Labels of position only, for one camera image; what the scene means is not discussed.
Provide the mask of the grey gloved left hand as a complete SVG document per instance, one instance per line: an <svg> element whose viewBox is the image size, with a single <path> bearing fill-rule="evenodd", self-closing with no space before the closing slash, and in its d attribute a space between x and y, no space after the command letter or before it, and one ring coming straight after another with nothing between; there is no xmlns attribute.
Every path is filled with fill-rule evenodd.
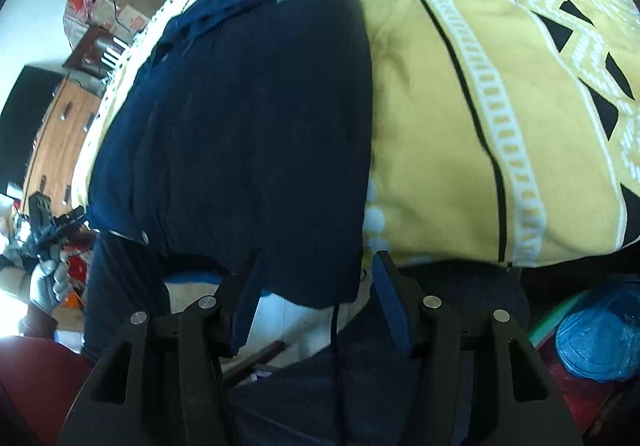
<svg viewBox="0 0 640 446"><path fill-rule="evenodd" d="M29 301L52 315L53 311L66 300L72 290L68 273L67 255L58 246L52 246L47 260L40 260L32 270L29 285Z"/></svg>

